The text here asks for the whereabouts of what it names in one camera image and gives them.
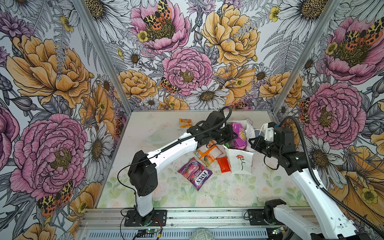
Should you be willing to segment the white floral paper bag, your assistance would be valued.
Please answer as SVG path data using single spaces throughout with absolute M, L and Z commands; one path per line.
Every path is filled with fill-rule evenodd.
M 232 174 L 239 175 L 251 175 L 253 167 L 256 166 L 257 161 L 263 159 L 263 155 L 251 148 L 248 140 L 255 138 L 260 132 L 258 129 L 254 129 L 252 121 L 249 119 L 241 121 L 229 121 L 231 123 L 239 123 L 243 126 L 246 133 L 247 147 L 245 150 L 235 150 L 230 148 L 230 142 L 224 144 L 224 150 L 228 158 Z

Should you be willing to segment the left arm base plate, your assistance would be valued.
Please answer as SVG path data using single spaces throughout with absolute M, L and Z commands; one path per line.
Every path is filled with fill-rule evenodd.
M 152 210 L 142 217 L 137 210 L 128 210 L 124 222 L 125 227 L 165 227 L 167 210 Z

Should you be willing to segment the purple Fox's candy bag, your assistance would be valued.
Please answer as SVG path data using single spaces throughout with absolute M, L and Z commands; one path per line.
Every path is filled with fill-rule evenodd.
M 195 158 L 190 159 L 178 171 L 199 191 L 203 184 L 212 176 L 213 172 L 202 165 Z

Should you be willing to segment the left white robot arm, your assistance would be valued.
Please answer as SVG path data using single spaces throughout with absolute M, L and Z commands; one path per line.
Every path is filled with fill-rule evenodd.
M 175 141 L 152 152 L 135 153 L 129 165 L 128 177 L 136 192 L 136 213 L 141 218 L 153 215 L 152 192 L 158 186 L 158 172 L 184 154 L 193 152 L 211 141 L 225 144 L 235 138 L 232 125 L 227 121 L 232 108 L 225 106 L 209 114 L 205 121 L 200 121 L 177 138 Z

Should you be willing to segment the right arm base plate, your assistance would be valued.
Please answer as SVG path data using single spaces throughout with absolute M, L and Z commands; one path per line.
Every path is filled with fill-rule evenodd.
M 246 219 L 251 226 L 283 226 L 272 211 L 262 209 L 250 209 L 246 211 Z

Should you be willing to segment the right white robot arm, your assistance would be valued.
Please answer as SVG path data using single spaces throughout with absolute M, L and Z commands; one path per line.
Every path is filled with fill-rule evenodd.
M 306 150 L 298 152 L 294 132 L 274 122 L 264 124 L 258 136 L 249 139 L 251 148 L 268 158 L 275 158 L 299 187 L 309 203 L 317 223 L 314 224 L 296 213 L 281 199 L 265 203 L 258 216 L 248 211 L 250 223 L 264 221 L 282 224 L 303 240 L 368 240 L 354 222 L 340 210 L 341 203 L 325 189 L 318 172 L 312 166 Z

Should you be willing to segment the purple snack bag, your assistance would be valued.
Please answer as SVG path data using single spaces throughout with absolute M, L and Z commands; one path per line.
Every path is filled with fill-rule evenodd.
M 233 127 L 234 139 L 230 142 L 230 148 L 235 150 L 245 150 L 247 147 L 245 129 L 239 123 L 231 123 L 231 125 Z

